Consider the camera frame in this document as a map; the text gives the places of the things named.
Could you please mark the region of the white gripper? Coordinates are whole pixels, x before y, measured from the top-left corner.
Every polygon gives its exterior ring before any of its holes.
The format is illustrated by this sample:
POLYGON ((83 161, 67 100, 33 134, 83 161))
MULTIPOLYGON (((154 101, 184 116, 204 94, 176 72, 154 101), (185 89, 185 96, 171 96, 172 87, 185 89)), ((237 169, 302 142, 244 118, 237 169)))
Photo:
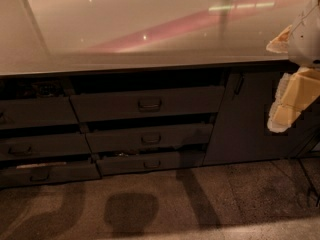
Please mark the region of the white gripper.
POLYGON ((271 132, 289 129, 301 113, 320 97, 320 0, 310 0, 306 7, 266 50, 287 53, 291 62, 302 67, 294 74, 284 73, 279 81, 267 122, 271 132))

